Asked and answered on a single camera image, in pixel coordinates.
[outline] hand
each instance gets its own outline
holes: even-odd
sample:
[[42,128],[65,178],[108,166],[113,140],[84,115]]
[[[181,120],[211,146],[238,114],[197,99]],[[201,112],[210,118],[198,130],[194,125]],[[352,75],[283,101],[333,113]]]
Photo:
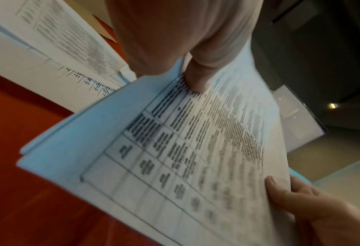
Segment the hand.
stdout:
[[265,179],[272,203],[295,216],[303,245],[360,245],[360,210],[338,200],[298,177],[291,176],[291,190]]
[[137,76],[168,71],[193,56],[185,71],[190,89],[208,80],[239,54],[252,33],[262,0],[106,0],[126,61]]

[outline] table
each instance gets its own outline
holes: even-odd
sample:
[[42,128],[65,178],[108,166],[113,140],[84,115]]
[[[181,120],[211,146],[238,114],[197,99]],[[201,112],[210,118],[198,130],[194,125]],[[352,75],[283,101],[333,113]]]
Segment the table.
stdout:
[[[124,58],[119,43],[107,41]],[[0,246],[159,245],[49,181],[16,167],[22,146],[71,114],[0,77]]]

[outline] red table surface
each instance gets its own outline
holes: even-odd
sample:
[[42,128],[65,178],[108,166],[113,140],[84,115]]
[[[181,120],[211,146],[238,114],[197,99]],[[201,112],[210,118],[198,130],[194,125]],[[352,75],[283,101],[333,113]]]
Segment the red table surface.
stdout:
[[[124,58],[120,45],[107,41]],[[159,245],[51,182],[16,167],[22,146],[71,114],[0,77],[0,246]]]

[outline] white paper sheet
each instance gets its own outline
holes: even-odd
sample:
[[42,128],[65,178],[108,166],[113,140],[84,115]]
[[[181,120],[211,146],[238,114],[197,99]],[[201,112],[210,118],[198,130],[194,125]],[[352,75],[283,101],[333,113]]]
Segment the white paper sheet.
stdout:
[[66,119],[18,165],[163,245],[295,245],[292,221],[267,202],[264,177],[289,188],[289,172],[250,44],[204,94],[176,78],[181,65]]
[[0,76],[72,112],[78,112],[115,91],[1,32]]
[[126,62],[62,0],[0,0],[0,25],[68,68],[113,88]]

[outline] ballot paper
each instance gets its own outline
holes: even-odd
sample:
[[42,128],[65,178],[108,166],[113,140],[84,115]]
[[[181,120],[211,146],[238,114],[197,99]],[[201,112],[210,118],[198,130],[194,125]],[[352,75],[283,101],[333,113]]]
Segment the ballot paper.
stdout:
[[0,76],[72,112],[83,110],[128,84],[123,79],[111,88],[105,86],[1,31]]
[[264,178],[290,189],[279,109],[250,44],[205,93],[182,61],[144,76],[39,136],[18,166],[163,245],[295,245]]
[[110,88],[126,62],[62,0],[0,0],[0,26],[55,62]]

